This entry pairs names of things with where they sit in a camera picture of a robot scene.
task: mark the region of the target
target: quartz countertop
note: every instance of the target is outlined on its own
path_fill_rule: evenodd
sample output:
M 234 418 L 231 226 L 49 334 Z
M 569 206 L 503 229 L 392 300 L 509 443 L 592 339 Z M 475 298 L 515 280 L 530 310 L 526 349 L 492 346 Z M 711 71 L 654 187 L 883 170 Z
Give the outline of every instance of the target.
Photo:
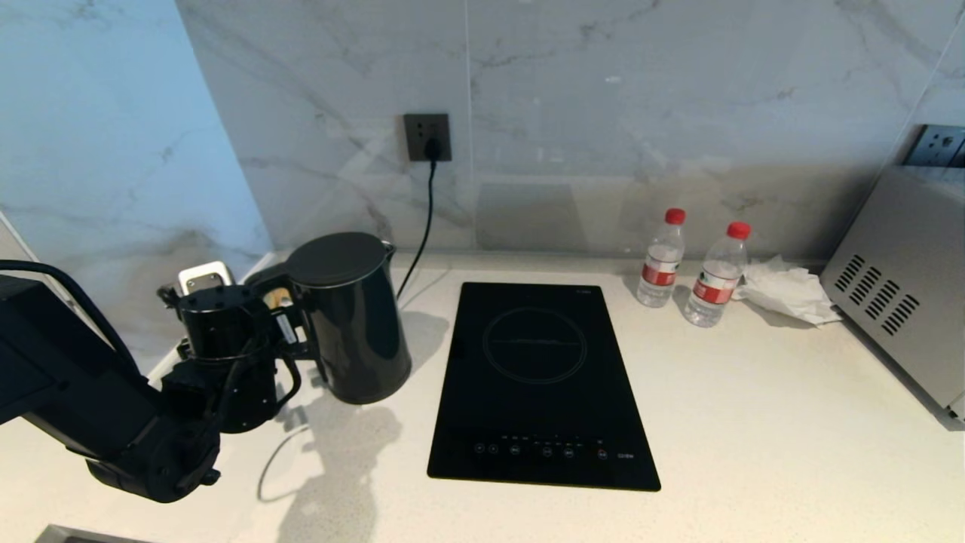
M 397 257 L 397 284 L 410 259 Z M 414 370 L 399 392 L 347 405 L 303 362 L 292 404 L 224 436 L 221 480 L 172 504 L 100 485 L 80 457 L 11 421 L 0 427 L 2 539 L 34 541 L 54 524 L 153 543 L 963 540 L 963 434 L 846 326 L 733 302 L 699 329 L 680 314 L 683 296 L 658 310 L 634 299 L 637 266 L 429 255 L 401 301 Z M 687 270 L 679 284 L 692 283 Z M 602 288 L 660 492 L 426 475 L 465 281 Z

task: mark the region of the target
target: crumpled tissue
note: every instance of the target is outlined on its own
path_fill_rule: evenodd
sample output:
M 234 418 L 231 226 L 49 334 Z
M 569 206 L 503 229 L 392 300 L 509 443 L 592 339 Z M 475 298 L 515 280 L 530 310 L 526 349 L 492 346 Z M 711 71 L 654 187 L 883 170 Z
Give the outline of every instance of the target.
M 780 256 L 764 263 L 754 261 L 744 271 L 744 280 L 746 284 L 733 293 L 735 300 L 747 300 L 813 325 L 841 320 L 817 275 L 792 267 Z

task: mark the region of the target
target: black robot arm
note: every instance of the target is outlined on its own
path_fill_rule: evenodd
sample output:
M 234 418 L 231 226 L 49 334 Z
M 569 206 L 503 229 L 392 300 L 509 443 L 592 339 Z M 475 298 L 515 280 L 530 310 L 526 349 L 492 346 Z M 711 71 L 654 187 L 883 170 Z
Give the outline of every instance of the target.
M 149 386 L 120 336 L 65 273 L 0 261 L 0 270 L 47 273 L 67 288 L 102 341 L 43 283 L 0 275 L 0 424 L 17 416 L 87 459 L 100 482 L 170 502 L 213 484 L 221 432 L 273 417 L 281 336 L 267 306 L 244 287 L 173 295 L 187 339 L 182 362 Z M 290 359 L 294 387 L 300 384 Z

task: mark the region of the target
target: electrical socket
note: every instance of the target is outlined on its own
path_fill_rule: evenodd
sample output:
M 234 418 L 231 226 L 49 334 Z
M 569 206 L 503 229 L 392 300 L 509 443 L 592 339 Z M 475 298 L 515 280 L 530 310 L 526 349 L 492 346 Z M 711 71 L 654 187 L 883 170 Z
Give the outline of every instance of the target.
M 440 162 L 453 159 L 453 147 L 449 141 L 449 115 L 446 113 L 402 115 L 405 126 L 405 146 L 409 150 L 409 160 L 412 162 L 429 162 L 426 158 L 426 142 L 430 138 L 439 140 L 442 146 Z
M 905 158 L 906 166 L 961 167 L 953 164 L 955 154 L 963 149 L 964 127 L 925 125 L 918 141 Z

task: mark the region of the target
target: black electric kettle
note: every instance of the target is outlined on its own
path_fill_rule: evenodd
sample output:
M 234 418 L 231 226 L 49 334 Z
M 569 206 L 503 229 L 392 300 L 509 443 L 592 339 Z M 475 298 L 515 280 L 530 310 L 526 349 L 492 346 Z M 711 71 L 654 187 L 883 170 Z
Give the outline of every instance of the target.
M 245 281 L 260 296 L 289 292 L 292 305 L 274 311 L 289 352 L 313 359 L 329 390 L 346 403 L 386 398 L 412 370 L 389 275 L 395 252 L 370 234 L 332 234 Z M 299 326 L 303 343 L 292 331 Z

